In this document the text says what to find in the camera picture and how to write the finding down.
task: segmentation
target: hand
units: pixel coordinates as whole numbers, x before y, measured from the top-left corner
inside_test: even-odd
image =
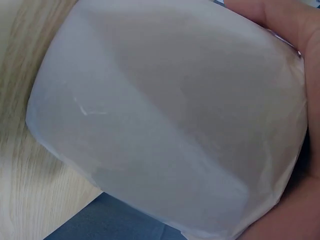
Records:
[[[224,2],[302,53],[308,101],[311,165],[307,176],[239,240],[320,240],[320,10],[296,0]]]

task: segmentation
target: light wood surface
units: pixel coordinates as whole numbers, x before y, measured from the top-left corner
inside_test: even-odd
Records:
[[[41,240],[101,191],[36,143],[26,106],[77,0],[0,0],[0,240]]]

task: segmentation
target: blue jeans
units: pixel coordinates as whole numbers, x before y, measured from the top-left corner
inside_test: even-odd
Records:
[[[186,240],[181,233],[102,193],[45,240]]]

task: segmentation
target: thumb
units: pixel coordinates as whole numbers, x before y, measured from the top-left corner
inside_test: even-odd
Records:
[[[224,3],[230,10],[271,29],[303,55],[320,32],[320,11],[297,0],[225,0]]]

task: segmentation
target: wrapped package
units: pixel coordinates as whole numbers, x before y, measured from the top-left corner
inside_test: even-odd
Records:
[[[26,122],[108,194],[190,240],[234,240],[290,178],[307,130],[303,68],[209,0],[80,0]]]

